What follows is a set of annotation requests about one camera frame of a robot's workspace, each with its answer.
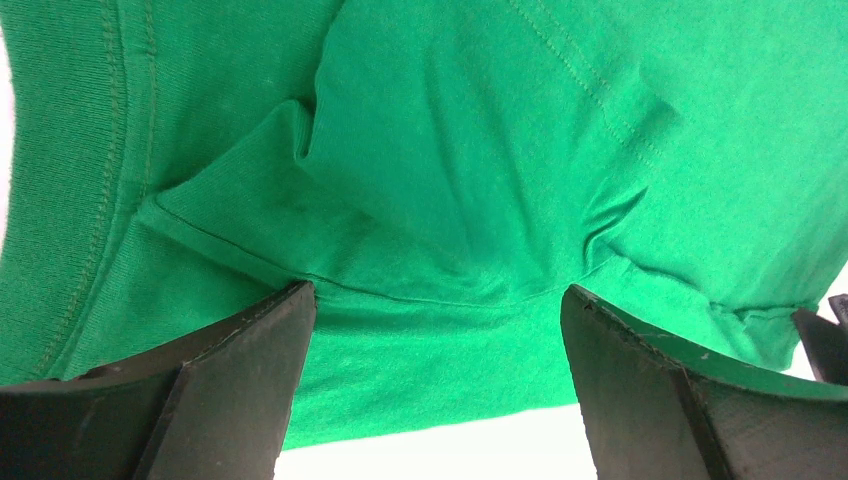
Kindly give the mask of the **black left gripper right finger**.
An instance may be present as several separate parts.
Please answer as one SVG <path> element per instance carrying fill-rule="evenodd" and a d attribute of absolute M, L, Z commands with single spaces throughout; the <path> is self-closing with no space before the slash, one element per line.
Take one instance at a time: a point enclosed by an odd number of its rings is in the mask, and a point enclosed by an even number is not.
<path fill-rule="evenodd" d="M 847 385 L 745 363 L 572 286 L 561 330 L 601 479 L 843 479 Z"/>

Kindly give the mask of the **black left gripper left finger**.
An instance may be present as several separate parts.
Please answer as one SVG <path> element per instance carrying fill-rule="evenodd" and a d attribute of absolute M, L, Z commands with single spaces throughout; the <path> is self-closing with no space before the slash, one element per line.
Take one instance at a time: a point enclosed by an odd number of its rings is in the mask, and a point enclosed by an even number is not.
<path fill-rule="evenodd" d="M 1 390 L 5 479 L 270 479 L 316 317 L 296 282 L 70 380 Z"/>

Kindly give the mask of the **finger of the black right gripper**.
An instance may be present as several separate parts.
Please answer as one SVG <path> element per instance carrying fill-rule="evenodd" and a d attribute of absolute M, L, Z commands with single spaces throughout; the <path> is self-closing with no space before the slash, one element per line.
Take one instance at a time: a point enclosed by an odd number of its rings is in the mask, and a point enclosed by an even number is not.
<path fill-rule="evenodd" d="M 797 310 L 791 318 L 815 379 L 846 386 L 847 295 L 832 296 L 828 302 L 837 319 L 836 324 L 806 309 Z"/>

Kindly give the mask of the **green t shirt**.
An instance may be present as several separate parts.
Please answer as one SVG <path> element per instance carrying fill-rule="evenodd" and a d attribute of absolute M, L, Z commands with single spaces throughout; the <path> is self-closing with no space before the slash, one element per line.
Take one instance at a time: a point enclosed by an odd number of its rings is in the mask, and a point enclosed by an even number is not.
<path fill-rule="evenodd" d="M 575 399 L 572 284 L 786 369 L 847 260 L 843 1 L 5 1 L 1 380 L 305 279 L 285 443 Z"/>

